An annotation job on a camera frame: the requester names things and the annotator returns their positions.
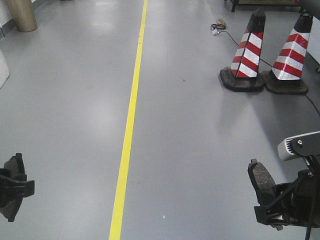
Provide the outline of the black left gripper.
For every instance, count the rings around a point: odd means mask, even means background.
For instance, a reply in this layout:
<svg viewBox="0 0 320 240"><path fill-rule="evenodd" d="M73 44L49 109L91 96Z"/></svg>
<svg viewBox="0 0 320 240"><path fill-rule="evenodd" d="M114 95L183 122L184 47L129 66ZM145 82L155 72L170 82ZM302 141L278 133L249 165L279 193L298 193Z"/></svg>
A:
<svg viewBox="0 0 320 240"><path fill-rule="evenodd" d="M0 207L6 207L10 202L27 198L35 194L35 181L27 180L25 173L0 169Z"/></svg>

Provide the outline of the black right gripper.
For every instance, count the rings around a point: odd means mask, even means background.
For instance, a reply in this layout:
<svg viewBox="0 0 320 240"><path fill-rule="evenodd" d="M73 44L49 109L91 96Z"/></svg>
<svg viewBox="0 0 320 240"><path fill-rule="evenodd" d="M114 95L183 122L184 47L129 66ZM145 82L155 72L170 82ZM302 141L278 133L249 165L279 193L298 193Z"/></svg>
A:
<svg viewBox="0 0 320 240"><path fill-rule="evenodd" d="M268 224L277 230L283 226L307 227L311 213L313 213L313 228L320 227L320 198L312 208L313 197L316 192L316 177L308 170L298 172L293 182L275 184L273 187L275 199L266 206Z"/></svg>

